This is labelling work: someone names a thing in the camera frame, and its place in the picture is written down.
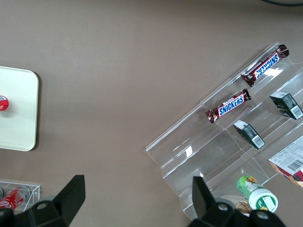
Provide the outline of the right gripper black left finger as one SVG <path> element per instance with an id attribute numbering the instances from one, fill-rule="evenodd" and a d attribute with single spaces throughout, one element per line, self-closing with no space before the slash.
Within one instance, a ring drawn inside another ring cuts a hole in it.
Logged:
<path id="1" fill-rule="evenodd" d="M 15 227 L 68 227 L 85 201 L 85 177 L 75 175 L 51 201 L 40 201 L 14 217 Z"/>

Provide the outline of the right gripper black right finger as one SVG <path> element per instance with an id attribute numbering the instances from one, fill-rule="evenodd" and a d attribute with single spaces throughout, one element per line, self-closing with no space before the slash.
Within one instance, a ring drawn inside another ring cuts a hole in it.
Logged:
<path id="1" fill-rule="evenodd" d="M 190 227 L 247 227 L 249 218 L 227 200 L 215 200 L 204 179 L 193 177 L 192 200 L 197 218 Z"/>

